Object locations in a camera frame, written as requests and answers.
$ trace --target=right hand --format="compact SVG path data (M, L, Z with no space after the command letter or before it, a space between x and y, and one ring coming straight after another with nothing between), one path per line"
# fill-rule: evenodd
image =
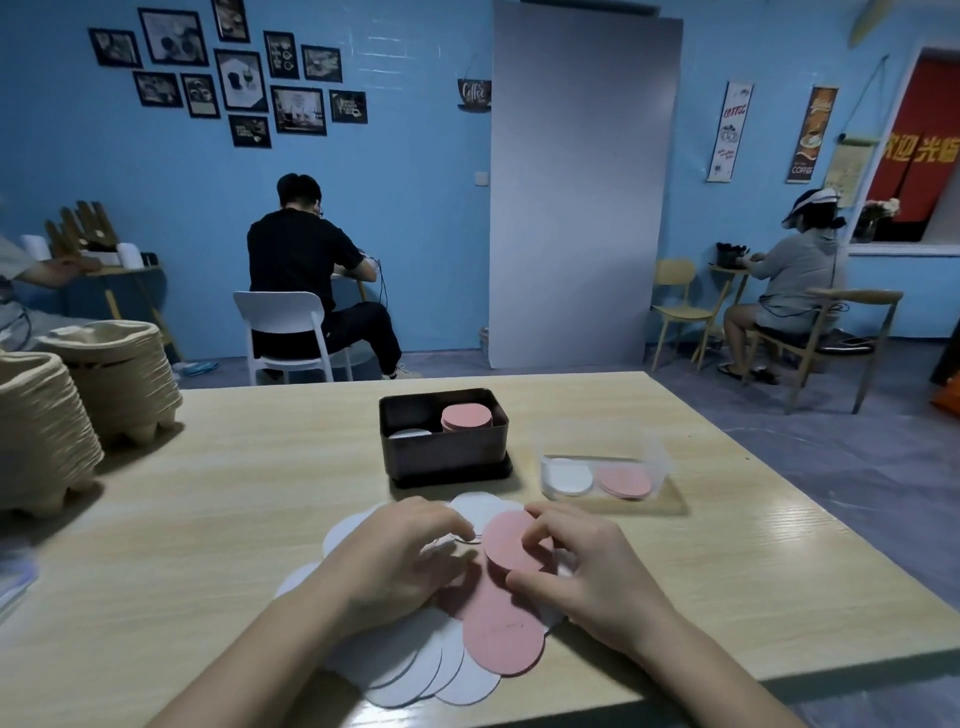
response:
M616 523L566 503L529 503L526 510L537 520L523 543L552 536L576 554L578 566L571 577L511 571L510 590L556 607L594 639L633 658L648 636L680 619Z

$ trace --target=black picture frame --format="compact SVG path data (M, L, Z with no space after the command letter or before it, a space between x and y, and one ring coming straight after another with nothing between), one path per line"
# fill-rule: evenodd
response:
M330 121L337 124L369 124L366 91L330 89Z
M110 68L143 68L133 31L87 28L97 63Z
M157 65L210 65L200 14L137 8L150 60ZM183 28L179 33L175 29Z
M217 86L209 73L181 73L183 100L186 110L194 119L219 119L220 104L217 103Z
M224 94L224 109L269 112L260 54L257 51L234 51L228 48L216 48L213 54L220 77L220 90Z
M274 124L277 133L326 136L326 108L322 88L272 85L270 95L274 102ZM314 103L311 105L306 99L299 101L298 96L312 97Z
M234 147L252 147L254 149L272 149L270 140L270 119L266 116L247 114L227 114L230 134Z
M183 96L180 94L180 82L177 81L176 73L133 71L133 83L136 85L141 106L183 108Z
M303 79L305 81L323 81L327 84L344 82L344 64L339 48L324 45L301 45L303 54Z
M263 47L267 52L267 67L272 79L300 79L300 63L297 60L297 42L294 34L281 31L264 31Z
M250 43L250 23L243 0L210 0L217 37L224 43Z

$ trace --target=man in black shirt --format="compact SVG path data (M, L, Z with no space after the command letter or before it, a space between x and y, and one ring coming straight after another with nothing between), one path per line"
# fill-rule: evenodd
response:
M277 183L281 209L253 223L247 233L251 291L308 291L324 305L326 349L345 349L361 339L370 343L384 379L419 378L399 363L390 314L380 303L364 302L334 310L330 276L334 265L351 278L373 283L376 269L347 235L323 219L321 191L306 175L285 175ZM277 359L315 359L320 356L313 331L303 333L253 332L253 355Z

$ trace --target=white chair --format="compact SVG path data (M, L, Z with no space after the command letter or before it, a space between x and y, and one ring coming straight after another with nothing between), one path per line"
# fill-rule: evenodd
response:
M344 367L347 380L353 381L353 369L350 364L349 348L332 355L326 352L326 342L320 324L324 322L324 305L315 293L306 291L266 292L237 291L233 302L240 309L240 315L247 324L247 367L250 371L250 384L256 385L258 369L279 369L283 372L283 383L290 383L291 372L305 372L311 369L323 369L327 381L333 381L333 367ZM264 333L302 333L313 331L320 347L319 359L274 359L270 356L253 358L253 331Z

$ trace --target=blue wall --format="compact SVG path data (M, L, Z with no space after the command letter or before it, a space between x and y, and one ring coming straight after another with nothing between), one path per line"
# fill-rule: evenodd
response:
M140 4L197 10L208 49L224 46L208 2ZM488 308L489 195L474 186L473 173L489 169L491 118L459 111L455 82L468 67L473 77L490 77L490 0L247 0L255 50L263 51L264 29L291 31L300 43L339 45L344 87L368 93L369 126L331 125L327 138L274 133L271 151L234 149L226 119L144 109L130 71L96 64L91 26L135 30L149 58L137 5L0 4L7 235L40 231L45 218L74 200L102 201L124 239L163 259L164 312L187 356L239 355L243 339L229 294L249 282L247 228L275 206L280 175L306 172L324 187L327 217L383 259L404 348L476 346ZM960 10L900 7L850 51L860 3L808 0L804 21L792 0L662 5L664 15L684 20L684 53L660 248L703 265L718 240L765 250L782 236L780 219L804 190L783 180L811 85L841 87L828 131L833 139L879 59L890 54L882 88L872 86L849 129L876 135L916 44L960 42ZM755 82L754 100L732 183L706 184L729 79ZM831 154L832 143L815 182ZM857 257L850 278L906 291L899 335L946 336L960 316L960 259ZM716 288L704 275L696 290L712 303ZM758 290L752 284L751 294ZM852 311L845 323L857 328L870 316Z

